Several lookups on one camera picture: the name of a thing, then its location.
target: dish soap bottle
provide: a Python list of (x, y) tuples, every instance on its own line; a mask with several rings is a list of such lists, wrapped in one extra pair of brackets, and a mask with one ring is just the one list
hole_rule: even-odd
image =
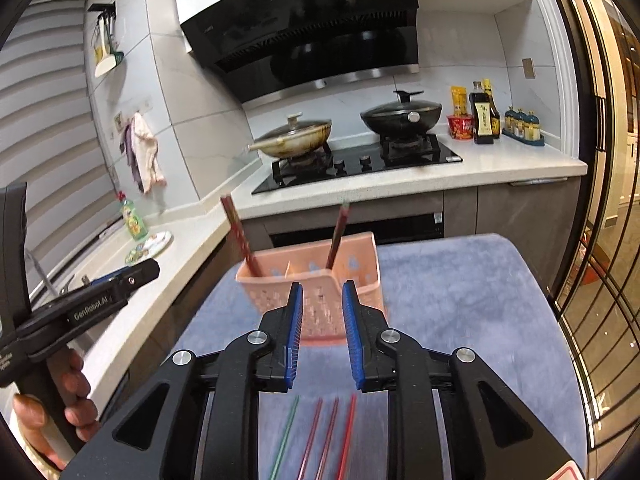
[(474, 117), (474, 142), (476, 144), (493, 144), (494, 133), (491, 130), (491, 103), (484, 93), (482, 83), (474, 81), (474, 89), (469, 94), (471, 113)]
[(489, 79), (484, 80), (484, 92), (489, 96), (489, 110), (491, 114), (491, 131), (494, 134), (494, 138), (500, 137), (500, 112), (495, 107), (494, 103), (494, 91), (491, 88), (491, 81)]
[(122, 217), (129, 230), (129, 234), (135, 241), (142, 240), (142, 238), (149, 234), (149, 231), (140, 215), (136, 212), (136, 207), (121, 191), (118, 192), (118, 200), (120, 200), (120, 211), (122, 211)]
[(513, 123), (515, 122), (515, 115), (516, 112), (513, 111), (513, 106), (510, 106), (509, 109), (504, 113), (504, 127), (510, 134), (513, 133)]
[(527, 140), (540, 140), (540, 119), (534, 115), (533, 110), (529, 110), (529, 115), (527, 116), (525, 138)]
[(515, 123), (513, 133), (519, 136), (521, 139), (524, 138), (524, 128), (525, 128), (526, 121), (527, 121), (527, 116), (522, 111), (522, 108), (518, 108), (518, 113), (516, 113), (516, 123)]

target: metal bolt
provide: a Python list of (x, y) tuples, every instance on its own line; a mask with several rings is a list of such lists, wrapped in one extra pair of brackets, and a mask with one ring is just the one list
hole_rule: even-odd
[(171, 361), (173, 361), (174, 364), (177, 364), (178, 366), (184, 366), (185, 364), (188, 364), (189, 361), (191, 361), (191, 353), (187, 352), (186, 350), (180, 350), (179, 352), (176, 352), (174, 354), (174, 356), (171, 358)]
[(476, 353), (471, 348), (459, 348), (456, 357), (463, 363), (471, 363), (476, 358)]
[(261, 345), (267, 341), (267, 335), (261, 330), (254, 330), (247, 337), (246, 340), (252, 345)]
[(400, 333), (398, 330), (393, 330), (392, 328), (389, 330), (385, 330), (382, 334), (380, 334), (380, 339), (385, 343), (397, 343), (400, 341)]

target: table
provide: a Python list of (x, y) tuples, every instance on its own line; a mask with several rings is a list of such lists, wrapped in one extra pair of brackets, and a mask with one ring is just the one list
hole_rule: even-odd
[[(472, 348), (586, 468), (586, 424), (568, 347), (540, 288), (516, 248), (498, 235), (446, 238), (378, 247), (389, 326), (425, 348)], [(229, 270), (175, 349), (197, 355), (223, 349), (254, 330), (260, 315)], [(332, 400), (340, 397), (324, 478), (334, 478), (350, 395), (355, 391), (346, 346), (302, 347), (287, 394), (260, 394), (258, 464), (268, 478), (294, 396), (300, 403), (279, 478), (295, 478), (316, 400), (324, 406), (306, 476), (318, 467)], [(386, 475), (386, 393), (358, 393), (348, 478)]]

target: white countertop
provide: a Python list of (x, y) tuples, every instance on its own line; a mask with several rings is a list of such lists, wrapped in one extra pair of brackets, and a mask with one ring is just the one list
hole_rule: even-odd
[[(270, 165), (264, 164), (236, 187), (232, 193), (234, 202), (240, 217), (248, 219), (344, 201), (358, 202), (534, 178), (579, 176), (587, 171), (583, 162), (549, 146), (526, 146), (508, 138), (488, 146), (453, 140), (448, 135), (438, 135), (438, 140), (460, 155), (463, 162), (382, 171), (251, 195), (270, 174)], [(90, 398), (100, 412), (162, 315), (225, 237), (228, 222), (222, 207), (216, 205), (206, 214), (153, 227), (154, 232), (165, 229), (174, 234), (174, 241), (156, 258), (160, 276), (133, 295), (86, 356), (84, 373), (92, 386)], [(92, 267), (90, 276), (102, 276), (120, 268), (131, 247), (132, 240), (124, 230), (114, 235), (90, 257), (87, 264)]]
[(258, 193), (252, 191), (271, 173), (264, 165), (232, 193), (241, 219), (458, 187), (484, 186), (534, 178), (581, 176), (587, 165), (551, 146), (527, 146), (502, 136), (493, 144), (453, 140), (438, 134), (462, 162), (379, 171)]

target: hanging towel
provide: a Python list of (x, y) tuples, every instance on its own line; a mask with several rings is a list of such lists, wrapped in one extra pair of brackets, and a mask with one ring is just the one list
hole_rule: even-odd
[(166, 180), (158, 166), (158, 140), (149, 129), (142, 115), (135, 113), (131, 120), (131, 145), (138, 161), (144, 193), (155, 184), (166, 186)]
[(140, 193), (145, 192), (145, 187), (142, 185), (142, 177), (140, 177), (140, 170), (138, 169), (138, 160), (136, 154), (133, 152), (133, 145), (131, 143), (131, 122), (125, 126), (120, 138), (120, 153), (127, 153), (127, 165), (131, 168), (131, 175), (133, 181), (138, 186)]

